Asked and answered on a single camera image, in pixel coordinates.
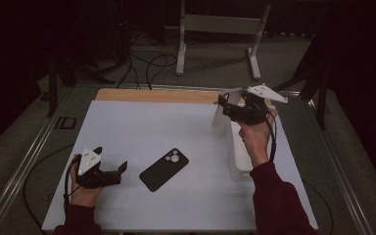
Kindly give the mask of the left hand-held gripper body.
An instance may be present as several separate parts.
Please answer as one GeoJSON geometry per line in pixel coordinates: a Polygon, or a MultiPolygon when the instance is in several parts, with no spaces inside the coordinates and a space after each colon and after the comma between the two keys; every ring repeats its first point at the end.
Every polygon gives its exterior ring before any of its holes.
{"type": "Polygon", "coordinates": [[[85,147],[78,155],[78,169],[75,182],[86,189],[120,184],[121,173],[118,170],[103,171],[100,169],[102,157],[85,147]]]}

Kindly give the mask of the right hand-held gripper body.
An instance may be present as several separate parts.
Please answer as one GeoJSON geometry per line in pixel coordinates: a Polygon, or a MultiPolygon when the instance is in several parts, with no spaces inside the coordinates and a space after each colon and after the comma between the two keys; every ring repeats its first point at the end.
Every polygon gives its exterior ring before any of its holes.
{"type": "Polygon", "coordinates": [[[243,105],[233,105],[229,111],[229,116],[236,121],[243,122],[248,125],[259,124],[266,121],[268,115],[268,107],[265,103],[266,100],[287,103],[288,99],[265,84],[248,87],[246,90],[253,94],[253,103],[243,105]]]}

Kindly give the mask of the black phone case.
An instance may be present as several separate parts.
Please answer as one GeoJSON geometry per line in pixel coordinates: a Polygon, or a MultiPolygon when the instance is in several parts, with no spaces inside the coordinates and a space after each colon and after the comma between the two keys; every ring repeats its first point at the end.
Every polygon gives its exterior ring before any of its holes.
{"type": "Polygon", "coordinates": [[[173,148],[142,171],[139,178],[151,192],[156,192],[188,164],[188,158],[180,150],[173,148]]]}

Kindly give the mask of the white plastic tray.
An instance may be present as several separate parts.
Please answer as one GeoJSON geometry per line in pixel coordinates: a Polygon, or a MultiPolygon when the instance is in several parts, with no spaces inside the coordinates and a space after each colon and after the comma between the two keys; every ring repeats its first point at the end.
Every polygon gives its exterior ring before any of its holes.
{"type": "Polygon", "coordinates": [[[230,174],[235,181],[251,181],[250,171],[253,166],[244,142],[239,135],[240,129],[240,125],[235,121],[229,121],[226,125],[230,174]]]}

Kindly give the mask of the person's left hand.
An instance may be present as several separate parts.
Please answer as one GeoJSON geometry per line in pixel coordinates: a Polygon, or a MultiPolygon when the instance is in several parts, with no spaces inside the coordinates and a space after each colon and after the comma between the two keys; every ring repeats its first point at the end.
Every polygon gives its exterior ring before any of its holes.
{"type": "Polygon", "coordinates": [[[73,164],[70,170],[71,178],[71,195],[70,203],[72,205],[94,208],[99,195],[101,194],[103,188],[86,189],[81,187],[75,182],[75,173],[77,169],[77,164],[73,164]]]}

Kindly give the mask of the person's right hand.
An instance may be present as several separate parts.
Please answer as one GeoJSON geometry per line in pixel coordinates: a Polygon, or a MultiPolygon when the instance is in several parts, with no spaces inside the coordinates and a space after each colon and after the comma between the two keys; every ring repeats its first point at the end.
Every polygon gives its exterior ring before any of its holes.
{"type": "Polygon", "coordinates": [[[242,138],[247,153],[251,158],[252,166],[257,167],[269,162],[267,154],[267,144],[270,137],[271,126],[278,112],[273,109],[268,110],[267,122],[255,125],[247,125],[240,122],[239,135],[242,138]]]}

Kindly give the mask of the white table board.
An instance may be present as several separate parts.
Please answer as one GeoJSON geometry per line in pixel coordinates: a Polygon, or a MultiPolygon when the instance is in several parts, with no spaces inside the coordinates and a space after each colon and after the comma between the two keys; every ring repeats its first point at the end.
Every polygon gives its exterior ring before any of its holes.
{"type": "Polygon", "coordinates": [[[253,231],[251,181],[230,175],[223,127],[214,104],[94,101],[73,151],[101,147],[101,168],[127,165],[121,183],[99,196],[95,219],[106,231],[253,231]],[[140,173],[176,148],[189,163],[155,192],[140,173]]]}

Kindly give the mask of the black stand legs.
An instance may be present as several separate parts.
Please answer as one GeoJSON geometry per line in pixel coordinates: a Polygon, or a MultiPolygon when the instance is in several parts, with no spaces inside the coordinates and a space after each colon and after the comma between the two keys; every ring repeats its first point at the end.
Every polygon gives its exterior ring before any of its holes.
{"type": "Polygon", "coordinates": [[[58,50],[54,50],[48,62],[48,91],[44,92],[41,98],[44,101],[49,102],[47,117],[51,117],[58,108],[58,78],[67,87],[74,87],[76,85],[76,79],[73,75],[73,69],[77,69],[89,76],[92,80],[95,80],[102,84],[114,84],[113,81],[108,80],[97,72],[88,69],[83,64],[70,58],[64,53],[58,50]]]}
{"type": "Polygon", "coordinates": [[[316,33],[293,76],[287,81],[280,83],[273,87],[274,91],[284,91],[301,81],[305,81],[305,85],[299,93],[303,100],[311,100],[314,95],[317,95],[316,106],[316,121],[322,130],[325,130],[325,108],[327,84],[330,73],[329,58],[330,58],[330,44],[325,41],[326,45],[322,46],[324,40],[316,33]]]}

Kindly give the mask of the metal floor rail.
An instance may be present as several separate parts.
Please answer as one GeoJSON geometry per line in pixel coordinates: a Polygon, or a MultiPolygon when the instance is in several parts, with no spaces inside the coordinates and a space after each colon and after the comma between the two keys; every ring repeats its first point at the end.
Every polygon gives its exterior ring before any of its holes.
{"type": "Polygon", "coordinates": [[[0,137],[0,225],[73,92],[70,87],[59,91],[58,105],[49,117],[46,103],[33,103],[0,137]]]}
{"type": "Polygon", "coordinates": [[[358,231],[359,235],[374,235],[370,222],[368,221],[364,210],[359,203],[359,199],[355,194],[345,172],[341,166],[338,156],[332,147],[332,143],[327,137],[326,131],[323,130],[318,124],[315,117],[315,109],[317,105],[313,103],[312,100],[303,100],[306,112],[308,113],[310,123],[314,125],[315,132],[320,136],[321,143],[327,152],[327,161],[331,167],[332,173],[334,174],[335,181],[340,188],[343,195],[344,201],[347,205],[349,213],[352,216],[354,225],[358,231]]]}

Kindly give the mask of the white metal stand frame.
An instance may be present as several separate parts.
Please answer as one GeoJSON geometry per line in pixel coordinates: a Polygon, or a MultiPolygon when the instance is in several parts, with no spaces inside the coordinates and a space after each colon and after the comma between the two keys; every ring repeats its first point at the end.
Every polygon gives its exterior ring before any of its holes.
{"type": "Polygon", "coordinates": [[[264,5],[261,16],[258,19],[237,18],[223,16],[192,15],[186,13],[186,0],[180,0],[180,23],[179,23],[179,47],[176,61],[176,74],[184,73],[185,65],[185,34],[187,31],[232,33],[253,35],[255,42],[248,49],[248,58],[253,78],[261,79],[257,51],[271,9],[271,4],[264,5]]]}

